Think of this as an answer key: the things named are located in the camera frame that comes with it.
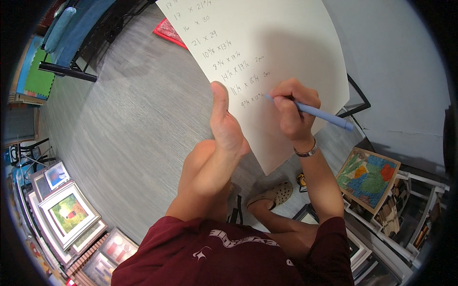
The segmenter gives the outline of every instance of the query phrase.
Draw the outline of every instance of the black strap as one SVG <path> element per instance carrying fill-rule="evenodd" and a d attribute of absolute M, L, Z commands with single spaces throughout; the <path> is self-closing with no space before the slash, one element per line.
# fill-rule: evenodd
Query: black strap
<path fill-rule="evenodd" d="M 237 208 L 232 209 L 232 214 L 228 217 L 227 222 L 237 223 L 238 215 L 240 215 L 240 224 L 243 224 L 242 197 L 240 195 L 237 195 Z"/>

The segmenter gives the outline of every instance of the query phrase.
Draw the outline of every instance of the floor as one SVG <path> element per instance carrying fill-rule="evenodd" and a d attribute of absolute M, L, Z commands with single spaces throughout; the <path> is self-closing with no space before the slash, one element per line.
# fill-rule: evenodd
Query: floor
<path fill-rule="evenodd" d="M 191 54 L 152 30 L 164 18 L 156 5 L 134 18 L 98 65 L 98 81 L 56 77 L 40 112 L 40 137 L 111 227 L 140 243 L 176 196 L 181 167 L 194 145 L 212 137 L 209 83 Z M 316 140 L 335 174 L 363 139 L 328 124 Z M 237 167 L 233 182 L 242 205 L 300 173 L 291 157 L 264 176 L 253 154 Z M 275 212 L 293 217 L 309 202 L 295 191 Z M 265 228 L 243 209 L 244 223 Z"/>

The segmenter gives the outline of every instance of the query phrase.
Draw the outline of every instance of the white wall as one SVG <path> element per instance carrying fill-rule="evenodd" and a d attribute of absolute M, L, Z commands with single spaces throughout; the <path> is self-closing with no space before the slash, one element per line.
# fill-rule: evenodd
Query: white wall
<path fill-rule="evenodd" d="M 450 104 L 445 70 L 405 0 L 323 0 L 348 73 L 372 107 L 355 118 L 375 150 L 444 173 L 442 128 Z"/>

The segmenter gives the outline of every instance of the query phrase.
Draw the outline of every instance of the green foam mat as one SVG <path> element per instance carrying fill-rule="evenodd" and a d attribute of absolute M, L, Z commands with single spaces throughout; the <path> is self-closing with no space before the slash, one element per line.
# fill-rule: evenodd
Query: green foam mat
<path fill-rule="evenodd" d="M 45 97 L 49 96 L 49 91 L 53 85 L 54 73 L 44 70 L 38 70 L 40 61 L 43 61 L 46 52 L 40 48 L 37 49 L 35 56 L 27 74 L 26 84 L 24 90 L 34 93 L 42 94 Z M 46 62 L 51 62 L 50 56 L 47 57 Z"/>

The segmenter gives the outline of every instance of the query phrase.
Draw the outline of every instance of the red cloth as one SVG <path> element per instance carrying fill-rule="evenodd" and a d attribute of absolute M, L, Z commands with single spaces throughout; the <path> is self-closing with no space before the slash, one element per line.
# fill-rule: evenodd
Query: red cloth
<path fill-rule="evenodd" d="M 291 261 L 251 227 L 166 216 L 148 231 L 111 285 L 353 285 L 345 222 L 319 228 L 308 257 Z"/>
<path fill-rule="evenodd" d="M 167 20 L 167 18 L 164 18 L 159 23 L 159 25 L 153 30 L 153 33 L 179 45 L 180 47 L 188 49 L 183 40 L 181 40 L 180 36 L 178 36 L 178 33 L 175 31 L 172 24 Z"/>

